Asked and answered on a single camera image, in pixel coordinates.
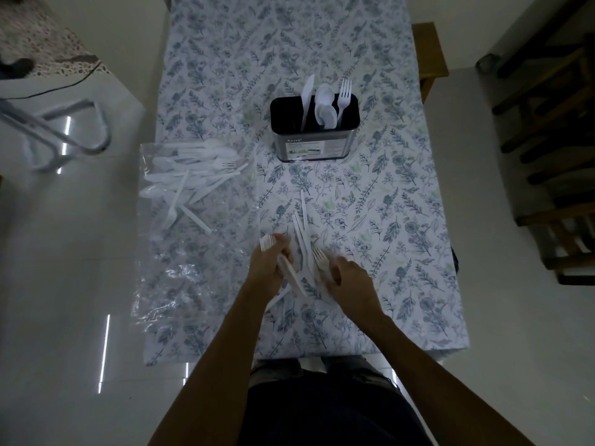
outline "tiled floor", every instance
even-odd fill
[[[0,96],[71,81],[0,82]],[[435,83],[426,104],[471,337],[471,348],[444,365],[537,444],[588,444],[595,294],[558,285],[530,233],[514,224],[512,212],[533,209],[507,197],[525,169],[497,151],[484,94],[498,88],[484,86],[474,70],[456,71]],[[111,75],[19,106],[35,111],[83,96],[106,107],[114,141],[61,175],[27,172],[18,135],[0,124],[2,444],[145,444],[186,372],[145,367],[142,333],[130,327],[136,147],[151,139],[154,120]],[[392,378],[382,356],[369,360]]]

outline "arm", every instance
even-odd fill
[[[265,252],[257,247],[252,254],[246,282],[150,446],[237,442],[262,317],[283,282],[277,256],[284,253],[292,261],[289,238],[274,236],[273,247]]]
[[[383,314],[365,270],[338,258],[331,273],[334,299],[384,354],[441,446],[533,445]]]

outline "floral tablecloth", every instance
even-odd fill
[[[353,80],[361,127],[343,160],[284,164],[268,106],[310,74],[337,90]],[[157,140],[222,134],[257,143],[262,232],[293,233],[303,190],[315,245],[361,264],[408,337],[437,354],[468,346],[405,0],[173,0]],[[305,286],[308,299],[290,293],[266,313],[256,358],[377,352]],[[196,361],[214,319],[152,326],[146,363]]]

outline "person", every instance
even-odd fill
[[[212,343],[149,444],[431,445],[400,391],[362,357],[324,357],[327,373],[297,359],[260,361],[254,350],[267,303],[293,261],[288,237],[256,248],[248,277]],[[329,292],[384,354],[441,446],[532,445],[498,412],[418,348],[384,315],[372,279],[339,257]]]

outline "wall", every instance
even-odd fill
[[[169,13],[163,0],[44,0],[145,108],[154,111]]]
[[[456,69],[475,65],[489,52],[509,55],[564,1],[407,0],[407,3],[413,23],[435,22],[446,63],[450,69]],[[590,0],[570,23],[586,25],[590,18],[593,28],[594,7],[595,0]],[[576,28],[564,30],[567,37],[576,36]]]

